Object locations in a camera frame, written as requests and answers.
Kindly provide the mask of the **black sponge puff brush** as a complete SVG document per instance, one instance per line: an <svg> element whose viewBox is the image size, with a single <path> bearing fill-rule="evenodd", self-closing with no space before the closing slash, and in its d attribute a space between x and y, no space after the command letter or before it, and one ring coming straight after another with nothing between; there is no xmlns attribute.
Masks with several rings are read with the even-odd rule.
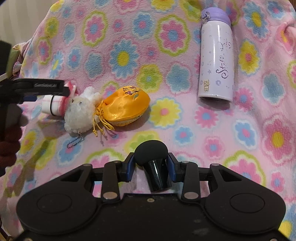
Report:
<svg viewBox="0 0 296 241"><path fill-rule="evenodd" d="M145 141L135 149L134 160L143 168L151 192L171 188L167 159L168 148L158 140Z"/></svg>

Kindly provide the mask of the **white pink cloth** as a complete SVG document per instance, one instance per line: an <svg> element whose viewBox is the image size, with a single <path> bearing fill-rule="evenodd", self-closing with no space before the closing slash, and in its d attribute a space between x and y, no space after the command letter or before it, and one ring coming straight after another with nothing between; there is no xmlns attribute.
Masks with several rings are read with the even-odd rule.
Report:
<svg viewBox="0 0 296 241"><path fill-rule="evenodd" d="M75 95L76 85L71 82L65 84L68 87L70 94L68 97L59 95L45 95L42 100L42 112L52 116L64 116L69 100Z"/></svg>

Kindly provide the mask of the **orange satin drawstring pouch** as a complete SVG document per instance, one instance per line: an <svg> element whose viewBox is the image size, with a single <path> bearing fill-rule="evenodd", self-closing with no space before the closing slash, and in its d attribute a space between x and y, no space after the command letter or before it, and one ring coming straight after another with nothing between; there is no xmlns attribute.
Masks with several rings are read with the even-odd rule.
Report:
<svg viewBox="0 0 296 241"><path fill-rule="evenodd" d="M128 85L116 90L95 104L93 133L105 135L104 129L113 131L116 126L126 126L138 120L148 109L149 95L141 88Z"/></svg>

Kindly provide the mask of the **white teddy bear keychain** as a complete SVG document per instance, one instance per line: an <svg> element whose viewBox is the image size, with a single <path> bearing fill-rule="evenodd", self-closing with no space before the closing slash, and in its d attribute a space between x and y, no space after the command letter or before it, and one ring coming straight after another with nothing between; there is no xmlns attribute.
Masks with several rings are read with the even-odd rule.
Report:
<svg viewBox="0 0 296 241"><path fill-rule="evenodd" d="M100 92L94 87L86 87L79 96L69 100L64 115L64 129L69 135L75 137L67 144L67 149L74 147L84 140L83 134L93 127L93 121L98 123L98 117L94 117L97 104L103 100Z"/></svg>

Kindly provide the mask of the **green pillow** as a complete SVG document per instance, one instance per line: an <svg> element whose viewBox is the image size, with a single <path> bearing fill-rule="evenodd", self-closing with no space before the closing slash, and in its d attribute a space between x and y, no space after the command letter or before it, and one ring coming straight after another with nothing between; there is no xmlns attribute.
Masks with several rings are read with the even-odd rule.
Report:
<svg viewBox="0 0 296 241"><path fill-rule="evenodd" d="M13 76L16 76L16 73L19 72L19 58L20 51L17 49L11 49L8 63L6 66L6 76L7 78L12 78Z"/></svg>

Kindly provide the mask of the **purple thermos bottle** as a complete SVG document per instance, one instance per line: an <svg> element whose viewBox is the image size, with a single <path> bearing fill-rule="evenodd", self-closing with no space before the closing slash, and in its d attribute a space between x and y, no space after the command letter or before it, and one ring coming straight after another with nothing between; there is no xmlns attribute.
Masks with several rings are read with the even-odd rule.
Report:
<svg viewBox="0 0 296 241"><path fill-rule="evenodd" d="M199 98L233 101L234 47L231 21L216 7L201 12Z"/></svg>

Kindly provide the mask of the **pink floral fleece blanket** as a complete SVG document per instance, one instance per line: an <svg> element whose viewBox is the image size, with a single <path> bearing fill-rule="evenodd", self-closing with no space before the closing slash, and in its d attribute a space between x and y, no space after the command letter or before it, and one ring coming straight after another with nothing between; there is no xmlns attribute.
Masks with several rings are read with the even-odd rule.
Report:
<svg viewBox="0 0 296 241"><path fill-rule="evenodd" d="M198 96L201 11L218 7L233 34L233 102ZM113 132L76 141L64 120L22 104L16 163L1 178L1 221L17 237L16 204L30 190L84 163L124 160L148 140L180 161L221 163L279 194L287 207L280 231L295 240L295 9L289 1L58 1L25 43L13 76L62 79L103 98L134 85L150 97L147 112Z"/></svg>

